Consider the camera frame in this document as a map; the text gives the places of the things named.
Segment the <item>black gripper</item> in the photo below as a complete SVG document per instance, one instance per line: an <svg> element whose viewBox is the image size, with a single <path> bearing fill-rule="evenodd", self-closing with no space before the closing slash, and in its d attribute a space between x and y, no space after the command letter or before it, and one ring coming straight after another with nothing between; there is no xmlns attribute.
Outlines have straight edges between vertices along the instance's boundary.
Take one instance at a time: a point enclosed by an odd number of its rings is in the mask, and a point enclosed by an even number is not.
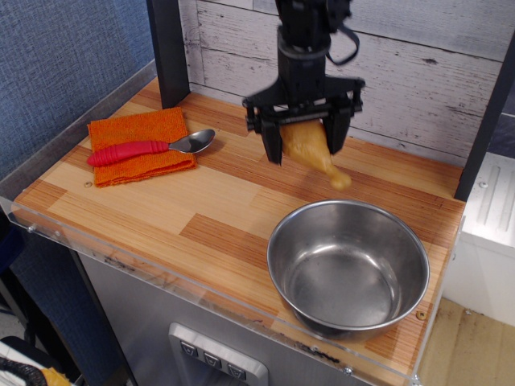
<svg viewBox="0 0 515 386"><path fill-rule="evenodd" d="M267 158L282 163L280 125L323 119L330 154L344 146L351 118L362 110L361 78L325 73L325 54L291 56L278 53L278 78L243 100L249 130L261 131Z"/></svg>

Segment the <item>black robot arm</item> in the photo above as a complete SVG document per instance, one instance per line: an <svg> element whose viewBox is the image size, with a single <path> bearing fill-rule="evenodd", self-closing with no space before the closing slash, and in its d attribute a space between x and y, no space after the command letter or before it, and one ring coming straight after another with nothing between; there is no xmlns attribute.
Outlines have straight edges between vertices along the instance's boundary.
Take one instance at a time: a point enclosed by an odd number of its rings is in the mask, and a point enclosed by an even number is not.
<svg viewBox="0 0 515 386"><path fill-rule="evenodd" d="M354 60L331 57L332 35L340 32L354 45L359 37L344 24L351 15L348 1L278 1L278 78L268 88L246 97L249 131L262 137L270 162L282 161L279 130L289 124L320 120L331 154L339 152L352 117L362 110L361 78L329 76L326 63L343 66Z"/></svg>

